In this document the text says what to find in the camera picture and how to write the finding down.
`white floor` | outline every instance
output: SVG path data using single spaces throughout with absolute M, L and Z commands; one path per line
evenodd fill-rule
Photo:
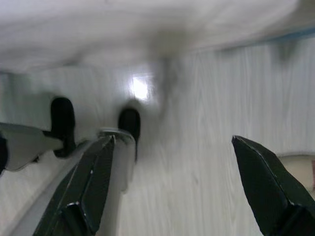
M 120 108 L 136 95 L 139 157 L 118 235 L 261 235 L 230 140 L 242 135 L 275 153 L 315 151 L 315 39 L 164 62 L 2 76 L 0 121 L 49 129 L 49 102 L 64 95 L 73 102 L 80 140 L 116 126 Z M 137 94 L 135 80 L 148 93 Z M 4 173 L 0 235 L 9 234 L 64 163 L 49 153 L 37 165 Z

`white fabric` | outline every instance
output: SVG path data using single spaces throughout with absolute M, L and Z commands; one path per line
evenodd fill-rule
M 2 0 L 0 70 L 225 47 L 315 23 L 314 1 Z

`wooden floor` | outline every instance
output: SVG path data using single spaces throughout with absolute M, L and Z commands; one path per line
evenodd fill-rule
M 120 236 L 259 236 L 231 145 L 232 135 L 275 153 L 315 151 L 315 39 L 105 68 L 65 67 L 0 78 L 0 121 L 49 129 L 49 102 L 69 97 L 77 139 L 116 126 L 148 79 L 138 107 L 138 163 L 121 202 Z M 8 235 L 65 161 L 0 178 L 0 235 Z

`black shoe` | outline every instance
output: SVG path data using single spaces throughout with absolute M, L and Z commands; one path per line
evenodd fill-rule
M 137 160 L 137 147 L 140 137 L 140 115 L 136 109 L 125 108 L 119 115 L 118 128 L 129 132 L 136 142 L 136 160 Z
M 50 106 L 51 131 L 44 131 L 44 135 L 60 139 L 63 148 L 54 150 L 56 157 L 68 157 L 76 148 L 74 142 L 74 109 L 69 99 L 65 97 L 55 98 Z

